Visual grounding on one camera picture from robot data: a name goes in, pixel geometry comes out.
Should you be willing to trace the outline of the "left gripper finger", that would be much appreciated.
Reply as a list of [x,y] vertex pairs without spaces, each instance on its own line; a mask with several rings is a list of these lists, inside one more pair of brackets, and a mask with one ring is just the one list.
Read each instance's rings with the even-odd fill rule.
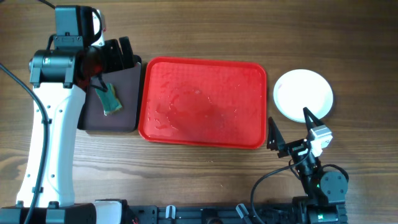
[[117,72],[124,69],[124,59],[119,42],[116,39],[104,42],[105,72]]
[[122,51],[123,67],[125,69],[133,68],[136,64],[136,59],[132,51],[129,37],[120,37],[119,43]]

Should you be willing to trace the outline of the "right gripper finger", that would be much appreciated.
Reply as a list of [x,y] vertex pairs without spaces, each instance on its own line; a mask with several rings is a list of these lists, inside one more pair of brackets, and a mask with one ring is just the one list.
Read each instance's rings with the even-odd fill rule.
[[268,118],[267,148],[281,151],[285,147],[285,141],[272,117]]
[[303,108],[303,115],[308,132],[313,128],[323,126],[323,121],[319,120],[307,107]]

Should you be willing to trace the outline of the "white plate with stain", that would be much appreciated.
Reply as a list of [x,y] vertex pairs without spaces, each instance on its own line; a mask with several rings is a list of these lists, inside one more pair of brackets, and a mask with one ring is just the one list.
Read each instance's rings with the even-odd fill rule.
[[305,121],[305,107],[321,119],[331,111],[334,103],[331,85],[319,73],[307,69],[283,74],[274,85],[273,99],[286,118],[298,123]]

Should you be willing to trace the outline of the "green yellow sponge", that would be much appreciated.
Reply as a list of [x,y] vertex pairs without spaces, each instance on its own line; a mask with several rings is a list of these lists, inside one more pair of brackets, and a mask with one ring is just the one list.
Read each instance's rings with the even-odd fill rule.
[[106,84],[108,90],[101,91],[96,89],[95,92],[99,97],[99,100],[103,106],[104,115],[111,115],[123,108],[119,98],[116,95],[116,90],[112,83]]

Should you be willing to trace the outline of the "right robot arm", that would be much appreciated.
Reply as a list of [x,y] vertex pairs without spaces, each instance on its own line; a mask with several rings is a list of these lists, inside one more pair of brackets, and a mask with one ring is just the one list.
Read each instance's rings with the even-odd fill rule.
[[334,164],[323,165],[320,155],[333,139],[332,131],[308,108],[303,109],[307,136],[285,142],[275,121],[268,119],[267,148],[279,158],[290,157],[288,169],[295,172],[305,195],[292,199],[297,223],[346,223],[346,193],[349,175]]

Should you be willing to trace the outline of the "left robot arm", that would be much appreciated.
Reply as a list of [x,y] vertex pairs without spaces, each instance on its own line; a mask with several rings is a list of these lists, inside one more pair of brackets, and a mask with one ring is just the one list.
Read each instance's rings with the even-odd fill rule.
[[[56,33],[29,64],[24,88],[35,101],[27,169],[16,204],[1,209],[2,223],[138,223],[125,200],[75,203],[72,180],[76,131],[94,123],[132,131],[137,126],[141,59],[127,37],[104,41],[101,14],[89,6],[55,7]],[[121,86],[127,110],[103,118],[83,109],[91,89],[112,94]]]

